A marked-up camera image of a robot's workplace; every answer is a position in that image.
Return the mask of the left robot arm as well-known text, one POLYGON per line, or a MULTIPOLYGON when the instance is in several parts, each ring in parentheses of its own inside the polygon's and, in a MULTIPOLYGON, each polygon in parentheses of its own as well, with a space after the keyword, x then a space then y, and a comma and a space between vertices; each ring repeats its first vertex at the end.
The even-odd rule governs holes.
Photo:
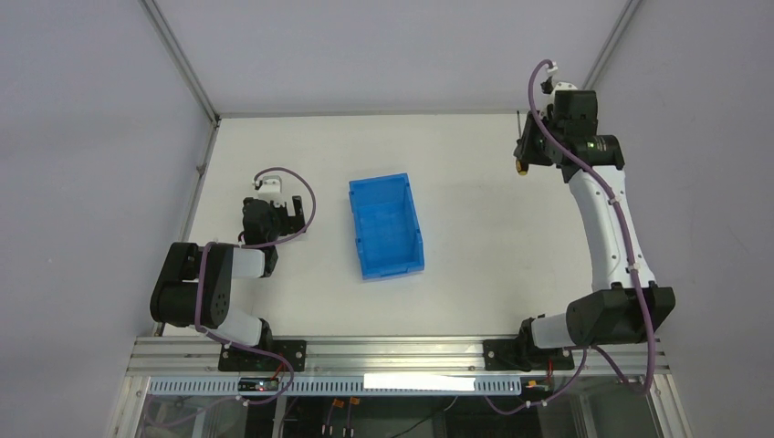
POLYGON ((303 201, 247 197, 243 201, 241 238, 246 244, 191 242, 171 244, 152 291, 150 313, 158 323, 202 329, 224 343, 273 350, 267 321, 231 304, 235 279, 272 276, 278 261, 276 243, 296 235, 307 224, 303 201))

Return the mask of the black yellow screwdriver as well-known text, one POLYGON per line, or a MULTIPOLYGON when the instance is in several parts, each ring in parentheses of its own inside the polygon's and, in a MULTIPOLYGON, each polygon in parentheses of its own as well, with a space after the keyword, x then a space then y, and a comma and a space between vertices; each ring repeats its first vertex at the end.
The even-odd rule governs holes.
MULTIPOLYGON (((517 149, 520 145, 521 137, 522 137, 522 122, 521 122, 521 115, 520 111, 517 111, 517 122, 518 122, 518 139, 517 139, 517 149)), ((525 164, 520 158, 517 157, 517 151, 514 151, 514 157, 515 160, 515 168, 519 175, 525 176, 528 174, 528 165, 525 164)))

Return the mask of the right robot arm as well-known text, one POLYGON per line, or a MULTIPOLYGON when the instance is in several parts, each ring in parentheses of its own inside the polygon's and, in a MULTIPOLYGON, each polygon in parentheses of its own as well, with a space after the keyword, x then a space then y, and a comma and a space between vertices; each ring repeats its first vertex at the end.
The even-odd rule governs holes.
POLYGON ((529 114, 514 151, 516 169, 558 169, 581 216, 591 255, 591 292, 551 317, 526 322, 535 349, 644 343, 675 308, 675 293, 659 286, 633 227, 618 139, 601 135, 595 92, 560 83, 547 105, 529 114))

